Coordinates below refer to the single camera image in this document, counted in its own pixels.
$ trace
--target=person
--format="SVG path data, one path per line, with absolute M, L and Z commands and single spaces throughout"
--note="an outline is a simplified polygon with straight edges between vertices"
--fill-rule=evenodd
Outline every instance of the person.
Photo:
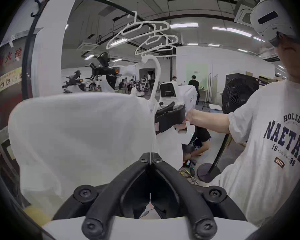
M 119 89 L 124 87 L 124 79 L 121 80 L 121 82 L 119 83 Z
M 255 18 L 257 6 L 251 23 L 275 46 L 288 78 L 258 89 L 233 113 L 190 110 L 187 117 L 196 126 L 230 133 L 237 143 L 248 140 L 234 164 L 209 185 L 224 188 L 247 220 L 259 227 L 276 214 L 300 178 L 300 45 L 288 19 L 267 18 L 263 26 L 258 22 L 277 10 L 277 4 L 264 3 Z
M 183 130 L 186 128 L 186 121 L 182 124 L 175 125 L 174 128 Z M 187 161 L 195 156 L 201 156 L 211 147 L 211 136 L 206 128 L 196 126 L 195 132 L 188 145 L 182 144 L 183 161 Z
M 196 89 L 196 91 L 197 91 L 197 93 L 198 93 L 198 95 L 197 95 L 197 101 L 196 101 L 196 105 L 198 105 L 199 104 L 199 98 L 200 98 L 200 93 L 199 93 L 199 82 L 196 80 L 196 76 L 195 75 L 193 75 L 192 77 L 191 77 L 192 79 L 189 81 L 189 83 L 188 83 L 188 85 L 191 85 L 191 86 L 194 86 L 195 87 L 195 89 Z

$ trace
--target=metal pipe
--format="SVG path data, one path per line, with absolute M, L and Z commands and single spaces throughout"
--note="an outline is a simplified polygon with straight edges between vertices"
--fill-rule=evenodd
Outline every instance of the metal pipe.
M 229 137 L 229 134 L 227 133 L 227 134 L 224 136 L 224 139 L 223 139 L 223 142 L 222 142 L 221 147 L 220 147 L 220 149 L 219 149 L 219 152 L 218 152 L 218 154 L 216 155 L 216 158 L 214 159 L 213 164 L 212 164 L 212 166 L 210 167 L 208 173 L 211 173 L 212 170 L 217 166 L 217 163 L 219 162 L 219 160 L 220 160 L 220 158 L 221 158 L 221 156 L 222 156 L 222 153 L 223 153 L 223 151 L 224 151 L 224 149 L 225 149 L 225 147 L 226 147 L 226 145 L 227 145 L 228 137 Z

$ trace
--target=black fan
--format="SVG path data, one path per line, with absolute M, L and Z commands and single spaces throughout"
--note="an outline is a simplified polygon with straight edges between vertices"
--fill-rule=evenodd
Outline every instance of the black fan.
M 259 89 L 259 79 L 245 74 L 226 75 L 225 88 L 222 93 L 222 111 L 224 114 L 234 112 L 244 105 L 249 97 Z M 224 136 L 220 150 L 216 155 L 213 164 L 204 163 L 197 170 L 198 178 L 203 182 L 211 182 L 220 170 L 217 167 L 221 155 L 228 143 L 229 134 Z
M 222 111 L 224 114 L 234 112 L 244 105 L 248 98 L 255 92 L 244 78 L 234 78 L 225 86 L 222 93 Z

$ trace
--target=white cloth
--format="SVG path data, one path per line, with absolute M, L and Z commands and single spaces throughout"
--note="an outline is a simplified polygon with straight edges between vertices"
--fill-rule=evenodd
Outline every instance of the white cloth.
M 8 130 L 21 193 L 48 216 L 76 187 L 109 183 L 156 143 L 148 101 L 118 93 L 25 100 Z
M 223 187 L 247 220 L 261 226 L 300 178 L 300 84 L 270 83 L 228 118 L 233 139 L 248 143 L 210 185 Z

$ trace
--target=white wall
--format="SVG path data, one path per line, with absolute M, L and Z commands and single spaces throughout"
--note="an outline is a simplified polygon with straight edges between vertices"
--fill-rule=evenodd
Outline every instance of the white wall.
M 161 76 L 159 81 L 162 82 L 169 82 L 170 81 L 170 58 L 159 57 L 158 61 L 161 67 Z M 147 63 L 138 62 L 136 64 L 136 78 L 139 79 L 139 70 L 140 69 L 148 69 L 148 68 L 155 68 L 155 62 L 152 59 L 149 59 Z
M 246 71 L 269 77 L 275 76 L 275 66 L 259 57 L 239 51 L 213 47 L 177 47 L 176 76 L 178 82 L 186 81 L 188 64 L 207 64 L 212 76 L 218 75 L 217 91 L 222 93 L 226 84 L 226 75 L 231 73 L 245 74 Z

